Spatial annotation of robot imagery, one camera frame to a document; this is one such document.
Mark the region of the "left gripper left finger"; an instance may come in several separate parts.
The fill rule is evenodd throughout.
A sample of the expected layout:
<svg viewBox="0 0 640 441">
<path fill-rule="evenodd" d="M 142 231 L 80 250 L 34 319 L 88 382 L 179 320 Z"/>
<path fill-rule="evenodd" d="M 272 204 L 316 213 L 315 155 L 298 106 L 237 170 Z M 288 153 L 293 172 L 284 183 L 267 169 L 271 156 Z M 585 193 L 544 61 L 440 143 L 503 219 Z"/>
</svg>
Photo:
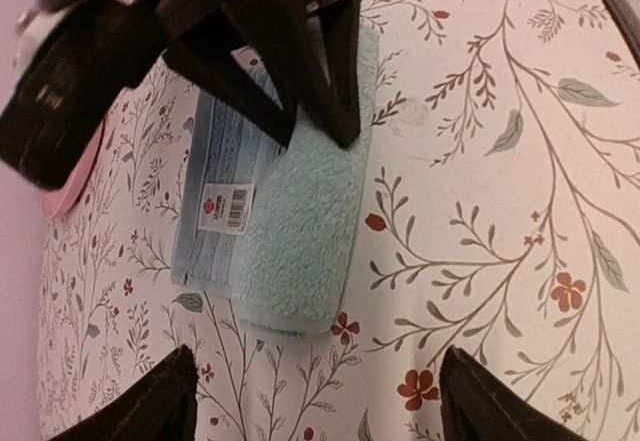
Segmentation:
<svg viewBox="0 0 640 441">
<path fill-rule="evenodd" d="M 100 411 L 53 437 L 54 441 L 195 439 L 197 366 L 191 349 L 174 349 Z"/>
</svg>

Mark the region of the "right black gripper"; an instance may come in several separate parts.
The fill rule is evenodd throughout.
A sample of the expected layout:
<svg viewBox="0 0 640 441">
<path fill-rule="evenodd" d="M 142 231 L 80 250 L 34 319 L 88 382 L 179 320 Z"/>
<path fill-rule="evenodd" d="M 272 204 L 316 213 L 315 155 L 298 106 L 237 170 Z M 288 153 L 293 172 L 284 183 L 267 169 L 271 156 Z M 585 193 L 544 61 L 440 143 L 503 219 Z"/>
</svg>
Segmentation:
<svg viewBox="0 0 640 441">
<path fill-rule="evenodd" d="M 136 88 L 158 59 L 288 146 L 293 118 L 231 54 L 238 30 L 222 23 L 213 37 L 183 36 L 231 1 L 39 0 L 47 14 L 69 11 L 2 111 L 3 162 L 40 189 L 62 188 L 117 95 Z"/>
</svg>

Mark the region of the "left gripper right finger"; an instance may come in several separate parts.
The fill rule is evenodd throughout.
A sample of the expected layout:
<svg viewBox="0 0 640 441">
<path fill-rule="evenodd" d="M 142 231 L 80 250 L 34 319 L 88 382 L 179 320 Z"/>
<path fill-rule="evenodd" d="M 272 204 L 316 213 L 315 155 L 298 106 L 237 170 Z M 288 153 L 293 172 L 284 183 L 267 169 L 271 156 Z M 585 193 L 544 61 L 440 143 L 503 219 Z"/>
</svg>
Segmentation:
<svg viewBox="0 0 640 441">
<path fill-rule="evenodd" d="M 446 441 L 580 441 L 580 436 L 518 397 L 461 348 L 446 350 L 440 371 Z"/>
</svg>

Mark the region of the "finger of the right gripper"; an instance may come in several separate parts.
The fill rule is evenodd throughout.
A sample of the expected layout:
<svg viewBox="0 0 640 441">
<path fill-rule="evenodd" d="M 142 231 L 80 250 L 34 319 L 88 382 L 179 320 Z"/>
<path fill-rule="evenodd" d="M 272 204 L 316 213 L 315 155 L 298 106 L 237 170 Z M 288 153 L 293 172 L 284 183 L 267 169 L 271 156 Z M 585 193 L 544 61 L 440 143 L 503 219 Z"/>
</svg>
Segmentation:
<svg viewBox="0 0 640 441">
<path fill-rule="evenodd" d="M 334 142 L 360 135 L 360 0 L 233 0 L 225 15 Z"/>
</svg>

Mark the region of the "light blue towel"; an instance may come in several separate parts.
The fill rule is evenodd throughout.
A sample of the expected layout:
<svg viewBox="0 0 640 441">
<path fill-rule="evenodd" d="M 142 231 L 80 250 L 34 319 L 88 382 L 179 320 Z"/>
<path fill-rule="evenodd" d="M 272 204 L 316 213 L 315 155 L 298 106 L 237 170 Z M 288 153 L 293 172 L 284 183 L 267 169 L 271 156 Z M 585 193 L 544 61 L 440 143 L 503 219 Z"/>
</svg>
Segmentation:
<svg viewBox="0 0 640 441">
<path fill-rule="evenodd" d="M 351 262 L 375 109 L 379 38 L 358 44 L 363 123 L 342 149 L 299 112 L 288 146 L 201 93 L 171 261 L 173 283 L 229 299 L 263 339 L 298 340 L 336 319 Z"/>
</svg>

